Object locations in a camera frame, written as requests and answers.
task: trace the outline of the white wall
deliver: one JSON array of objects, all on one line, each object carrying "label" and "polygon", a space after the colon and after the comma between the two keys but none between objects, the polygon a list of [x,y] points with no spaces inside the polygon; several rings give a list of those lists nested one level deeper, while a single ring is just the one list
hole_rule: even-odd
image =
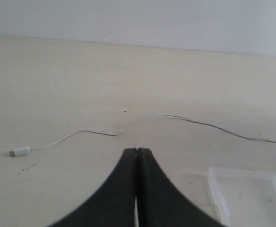
[{"label": "white wall", "polygon": [[0,0],[0,34],[276,55],[276,0]]}]

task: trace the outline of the clear plastic box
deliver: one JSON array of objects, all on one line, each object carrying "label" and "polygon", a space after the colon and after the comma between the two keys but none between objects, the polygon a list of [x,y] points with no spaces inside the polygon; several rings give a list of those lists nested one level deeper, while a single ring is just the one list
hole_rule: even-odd
[{"label": "clear plastic box", "polygon": [[207,179],[222,224],[276,227],[276,173],[211,167]]}]

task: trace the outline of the table surface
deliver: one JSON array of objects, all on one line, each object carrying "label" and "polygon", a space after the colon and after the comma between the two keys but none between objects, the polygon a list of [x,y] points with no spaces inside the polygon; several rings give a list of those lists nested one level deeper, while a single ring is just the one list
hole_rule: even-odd
[{"label": "table surface", "polygon": [[172,182],[200,207],[210,166],[276,171],[276,57],[0,36],[0,227],[43,227],[88,198],[127,147],[151,148]]}]

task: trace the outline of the black plastic object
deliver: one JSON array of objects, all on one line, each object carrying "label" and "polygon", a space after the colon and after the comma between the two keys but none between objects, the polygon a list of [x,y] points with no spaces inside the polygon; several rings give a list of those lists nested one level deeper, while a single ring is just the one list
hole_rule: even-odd
[{"label": "black plastic object", "polygon": [[136,170],[137,149],[125,149],[103,185],[51,227],[134,227]]},{"label": "black plastic object", "polygon": [[128,148],[103,185],[51,227],[222,227],[187,200],[147,148]]},{"label": "black plastic object", "polygon": [[150,149],[138,149],[137,205],[140,227],[222,227],[170,182]]}]

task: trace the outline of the white table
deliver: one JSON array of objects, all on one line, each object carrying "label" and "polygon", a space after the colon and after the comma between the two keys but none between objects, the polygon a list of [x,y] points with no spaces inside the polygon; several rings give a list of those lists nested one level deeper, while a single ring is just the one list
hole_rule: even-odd
[{"label": "white table", "polygon": [[126,147],[151,148],[177,187],[207,205],[210,166],[276,171],[276,145],[213,128],[149,118],[175,114],[276,140],[276,57],[190,52],[0,36],[0,227],[43,227],[106,179]]}]

